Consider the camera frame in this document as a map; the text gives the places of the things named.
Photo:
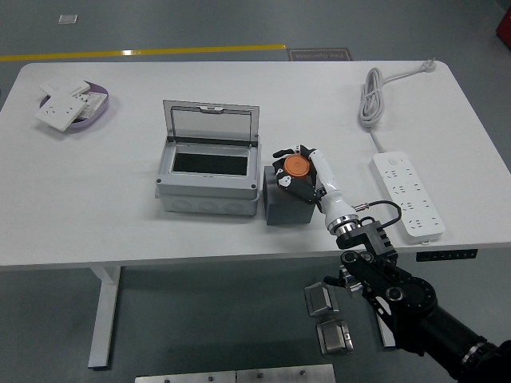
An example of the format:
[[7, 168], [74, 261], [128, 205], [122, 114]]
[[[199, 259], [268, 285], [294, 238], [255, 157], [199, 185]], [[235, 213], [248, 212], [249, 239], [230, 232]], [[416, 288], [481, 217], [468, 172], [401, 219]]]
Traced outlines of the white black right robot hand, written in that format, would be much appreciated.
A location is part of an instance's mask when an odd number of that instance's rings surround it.
[[341, 235], [361, 226], [354, 207], [343, 198], [325, 156], [301, 144], [273, 154], [277, 185], [304, 203], [314, 204], [325, 215], [325, 226]]

